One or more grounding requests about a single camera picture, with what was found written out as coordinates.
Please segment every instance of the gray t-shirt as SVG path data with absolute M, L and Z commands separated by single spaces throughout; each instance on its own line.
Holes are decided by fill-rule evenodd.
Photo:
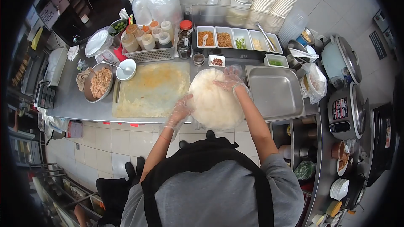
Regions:
M 260 167 L 270 183 L 275 227 L 295 227 L 303 211 L 303 192 L 279 154 Z M 163 226 L 258 226 L 254 177 L 235 160 L 202 173 L 184 172 L 166 180 L 155 200 Z M 147 226 L 140 184 L 129 191 L 121 226 Z

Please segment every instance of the red jar lid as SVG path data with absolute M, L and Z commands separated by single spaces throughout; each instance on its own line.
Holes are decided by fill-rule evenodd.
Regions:
M 192 22 L 189 20 L 183 20 L 179 23 L 179 29 L 191 29 L 192 28 Z

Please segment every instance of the black shoe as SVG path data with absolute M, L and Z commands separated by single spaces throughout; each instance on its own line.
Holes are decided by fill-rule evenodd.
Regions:
M 181 148 L 185 147 L 185 146 L 188 145 L 188 144 L 189 144 L 189 143 L 186 142 L 185 140 L 181 140 L 181 141 L 179 142 L 179 148 L 181 149 Z
M 145 167 L 146 160 L 143 157 L 136 158 L 136 173 L 142 176 L 143 168 Z
M 208 130 L 208 131 L 206 132 L 206 139 L 209 139 L 209 140 L 214 140 L 214 139 L 216 139 L 215 133 L 214 133 L 212 130 Z
M 127 162 L 125 163 L 125 169 L 129 180 L 133 180 L 136 177 L 136 172 L 134 171 L 133 165 L 130 162 Z

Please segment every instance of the apron strap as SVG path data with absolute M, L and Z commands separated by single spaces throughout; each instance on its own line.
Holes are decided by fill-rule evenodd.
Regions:
M 272 194 L 266 174 L 247 156 L 235 150 L 235 145 L 225 138 L 216 141 L 199 140 L 179 149 L 172 157 L 159 162 L 141 183 L 144 194 L 144 209 L 148 226 L 161 227 L 154 194 L 170 177 L 186 171 L 204 172 L 224 160 L 235 160 L 250 170 L 255 178 L 255 194 L 259 226 L 274 226 Z

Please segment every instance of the plastic glove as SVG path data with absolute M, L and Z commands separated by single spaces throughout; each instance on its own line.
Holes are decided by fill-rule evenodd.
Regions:
M 243 83 L 243 80 L 241 80 L 240 76 L 242 73 L 242 69 L 240 65 L 231 65 L 228 67 L 225 67 L 224 73 L 225 73 L 225 80 L 218 81 L 218 80 L 213 80 L 213 83 L 216 84 L 217 86 L 221 87 L 225 91 L 228 92 L 233 92 L 234 89 L 239 86 L 243 85 L 247 92 L 249 93 L 249 89 L 247 86 Z
M 188 101 L 192 98 L 192 94 L 187 94 L 179 99 L 174 106 L 171 116 L 167 122 L 160 128 L 160 134 L 165 127 L 173 129 L 173 137 L 171 142 L 175 139 L 180 127 L 184 124 L 184 120 L 191 114 L 192 109 L 187 106 Z

